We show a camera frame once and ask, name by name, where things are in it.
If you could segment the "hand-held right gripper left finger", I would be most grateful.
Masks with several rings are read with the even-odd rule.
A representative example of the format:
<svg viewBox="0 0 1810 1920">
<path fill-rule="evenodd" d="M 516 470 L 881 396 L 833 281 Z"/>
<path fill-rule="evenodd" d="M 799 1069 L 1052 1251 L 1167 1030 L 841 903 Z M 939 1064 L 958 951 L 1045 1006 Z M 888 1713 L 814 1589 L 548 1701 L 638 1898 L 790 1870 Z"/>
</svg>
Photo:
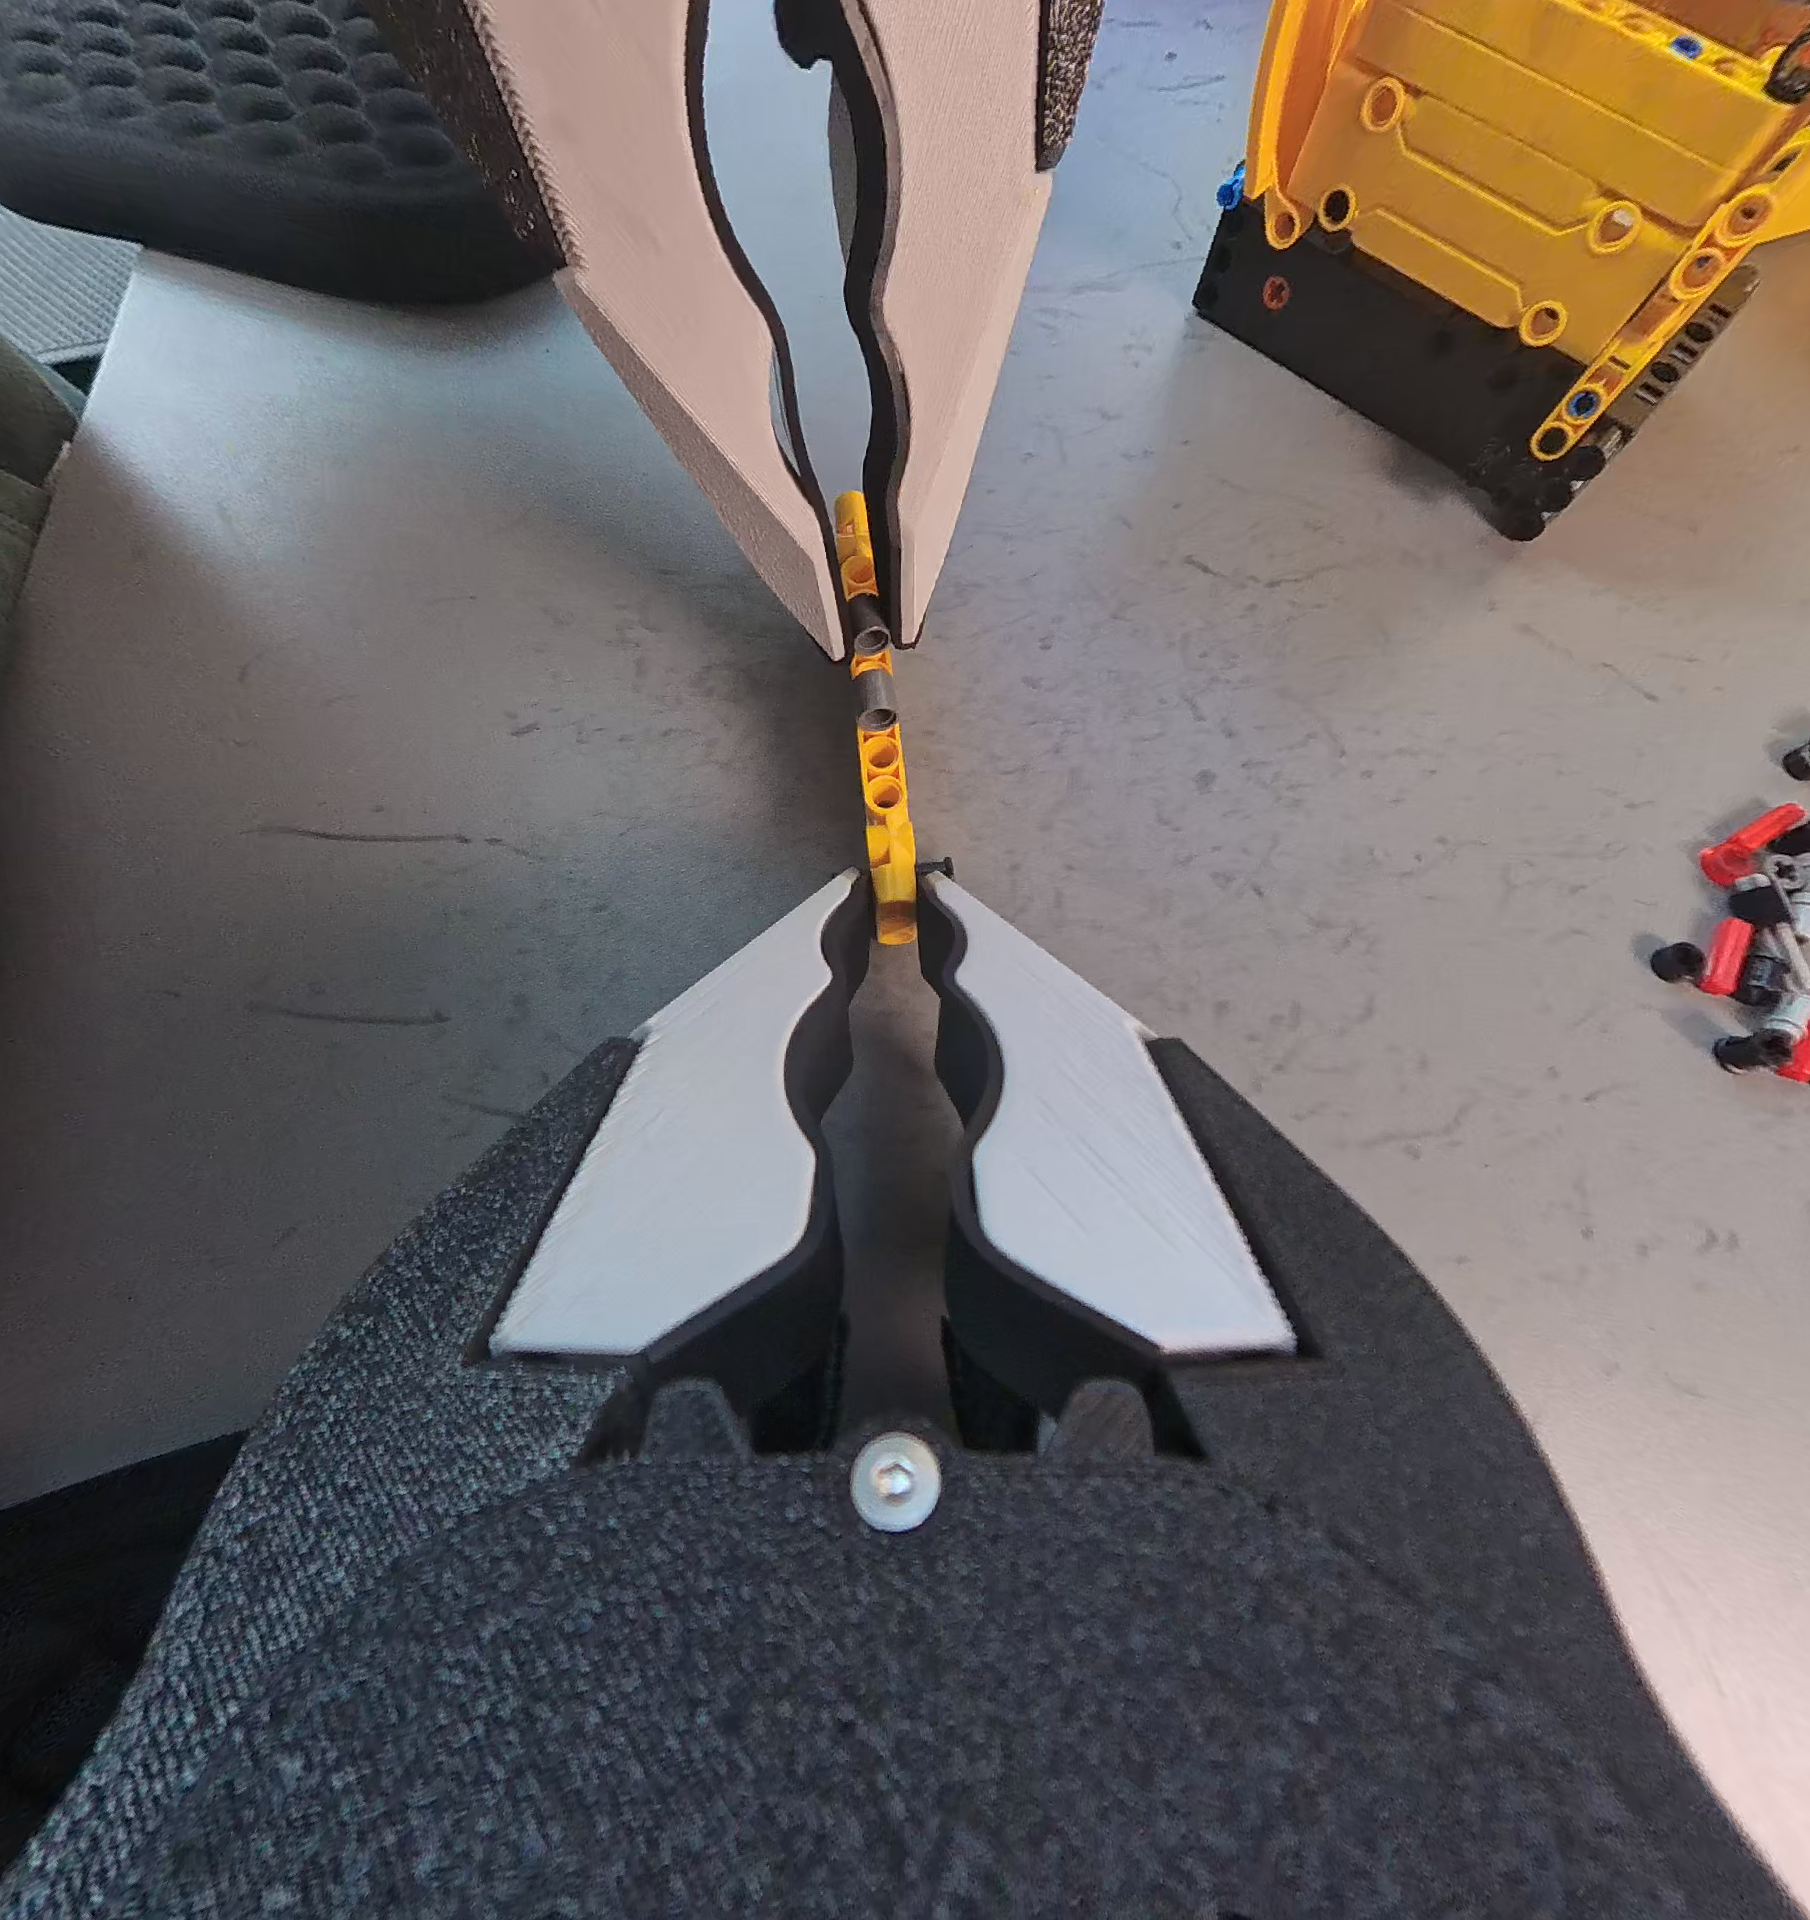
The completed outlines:
<svg viewBox="0 0 1810 1920">
<path fill-rule="evenodd" d="M 661 1008 L 545 1209 L 495 1363 L 716 1382 L 759 1454 L 831 1447 L 846 1248 L 823 1115 L 851 1069 L 865 875 L 847 868 Z"/>
</svg>

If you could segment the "yellow lego beam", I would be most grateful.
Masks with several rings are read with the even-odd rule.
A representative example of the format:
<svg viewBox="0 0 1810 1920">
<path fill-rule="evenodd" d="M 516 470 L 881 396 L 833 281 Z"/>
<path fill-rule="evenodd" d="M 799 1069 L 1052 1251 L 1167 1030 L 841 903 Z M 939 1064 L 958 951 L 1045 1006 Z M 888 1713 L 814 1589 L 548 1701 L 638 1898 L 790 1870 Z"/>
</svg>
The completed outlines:
<svg viewBox="0 0 1810 1920">
<path fill-rule="evenodd" d="M 879 599 L 865 496 L 841 492 L 833 507 L 833 521 L 846 603 L 856 592 L 873 592 Z M 853 656 L 847 648 L 847 660 L 851 684 L 853 675 L 876 665 L 887 667 L 896 678 L 893 646 L 876 656 Z M 917 837 L 909 814 L 899 698 L 897 726 L 890 731 L 864 731 L 857 722 L 857 701 L 856 724 L 876 939 L 885 947 L 903 947 L 917 940 Z"/>
</svg>

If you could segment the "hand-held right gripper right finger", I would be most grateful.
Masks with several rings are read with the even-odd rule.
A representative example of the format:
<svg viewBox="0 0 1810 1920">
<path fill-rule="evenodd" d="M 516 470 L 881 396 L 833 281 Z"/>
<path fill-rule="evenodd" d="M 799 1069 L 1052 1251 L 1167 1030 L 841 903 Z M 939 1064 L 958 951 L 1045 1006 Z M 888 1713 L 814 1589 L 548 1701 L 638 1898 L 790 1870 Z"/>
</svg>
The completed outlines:
<svg viewBox="0 0 1810 1920">
<path fill-rule="evenodd" d="M 944 1354 L 963 1443 L 1040 1447 L 1084 1384 L 1193 1454 L 1179 1369 L 1288 1362 L 1297 1332 L 1130 1012 L 946 872 L 917 880 L 951 1163 Z"/>
</svg>

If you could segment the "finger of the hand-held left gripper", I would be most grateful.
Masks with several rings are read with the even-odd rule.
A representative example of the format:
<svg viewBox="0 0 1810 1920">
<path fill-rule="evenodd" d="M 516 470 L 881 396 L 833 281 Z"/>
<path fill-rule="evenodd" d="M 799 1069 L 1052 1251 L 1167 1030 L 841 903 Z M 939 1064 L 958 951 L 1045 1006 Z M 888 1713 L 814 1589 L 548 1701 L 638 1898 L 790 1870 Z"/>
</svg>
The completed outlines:
<svg viewBox="0 0 1810 1920">
<path fill-rule="evenodd" d="M 481 3 L 469 17 L 557 229 L 565 301 L 757 575 L 846 660 L 790 343 L 711 164 L 709 7 Z"/>
<path fill-rule="evenodd" d="M 965 499 L 1052 179 L 1039 7 L 847 3 L 833 47 L 856 157 L 846 304 L 871 374 L 879 597 L 915 644 Z"/>
</svg>

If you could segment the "black quilted pad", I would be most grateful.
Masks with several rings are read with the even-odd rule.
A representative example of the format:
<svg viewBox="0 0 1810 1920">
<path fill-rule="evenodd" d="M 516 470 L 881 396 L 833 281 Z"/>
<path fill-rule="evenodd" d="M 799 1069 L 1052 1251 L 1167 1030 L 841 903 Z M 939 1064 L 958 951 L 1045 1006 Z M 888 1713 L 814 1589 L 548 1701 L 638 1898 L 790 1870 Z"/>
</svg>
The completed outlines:
<svg viewBox="0 0 1810 1920">
<path fill-rule="evenodd" d="M 371 7 L 0 3 L 0 205 L 345 301 L 553 275 Z"/>
</svg>

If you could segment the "grey ribbed mat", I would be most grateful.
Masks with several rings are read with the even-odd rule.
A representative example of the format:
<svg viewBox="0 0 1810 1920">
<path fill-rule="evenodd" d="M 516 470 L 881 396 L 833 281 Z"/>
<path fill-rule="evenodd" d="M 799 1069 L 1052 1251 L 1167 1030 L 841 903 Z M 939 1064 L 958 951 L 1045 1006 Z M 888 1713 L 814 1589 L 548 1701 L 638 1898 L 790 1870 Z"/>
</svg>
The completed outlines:
<svg viewBox="0 0 1810 1920">
<path fill-rule="evenodd" d="M 140 252 L 0 205 L 0 333 L 55 370 L 100 360 Z"/>
</svg>

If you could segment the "person's black pants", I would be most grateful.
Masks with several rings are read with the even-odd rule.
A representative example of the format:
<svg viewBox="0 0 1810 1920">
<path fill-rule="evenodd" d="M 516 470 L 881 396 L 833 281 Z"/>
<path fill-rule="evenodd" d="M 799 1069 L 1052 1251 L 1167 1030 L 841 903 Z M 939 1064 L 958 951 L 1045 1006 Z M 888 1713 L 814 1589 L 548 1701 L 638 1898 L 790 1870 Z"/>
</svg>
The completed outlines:
<svg viewBox="0 0 1810 1920">
<path fill-rule="evenodd" d="M 244 1430 L 0 1509 L 0 1876 L 119 1707 Z"/>
</svg>

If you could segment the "pile of small lego pins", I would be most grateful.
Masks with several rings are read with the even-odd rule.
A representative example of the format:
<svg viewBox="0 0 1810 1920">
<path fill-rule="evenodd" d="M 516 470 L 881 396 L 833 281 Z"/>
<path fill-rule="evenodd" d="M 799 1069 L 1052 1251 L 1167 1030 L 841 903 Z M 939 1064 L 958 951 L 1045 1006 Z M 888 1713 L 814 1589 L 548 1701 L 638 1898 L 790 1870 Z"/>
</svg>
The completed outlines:
<svg viewBox="0 0 1810 1920">
<path fill-rule="evenodd" d="M 1810 786 L 1810 731 L 1780 762 Z M 1705 845 L 1698 875 L 1717 900 L 1709 932 L 1653 944 L 1659 983 L 1730 1010 L 1712 1064 L 1732 1079 L 1810 1090 L 1810 805 L 1791 798 Z"/>
</svg>

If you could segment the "yellow lego robot model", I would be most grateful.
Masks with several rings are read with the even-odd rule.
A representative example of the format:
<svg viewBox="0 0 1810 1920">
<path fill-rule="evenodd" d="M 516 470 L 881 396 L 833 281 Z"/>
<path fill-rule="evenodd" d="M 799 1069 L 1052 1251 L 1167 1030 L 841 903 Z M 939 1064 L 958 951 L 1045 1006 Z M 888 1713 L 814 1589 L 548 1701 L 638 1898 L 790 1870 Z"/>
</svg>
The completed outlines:
<svg viewBox="0 0 1810 1920">
<path fill-rule="evenodd" d="M 1196 310 L 1565 513 L 1810 232 L 1810 4 L 1282 3 Z"/>
</svg>

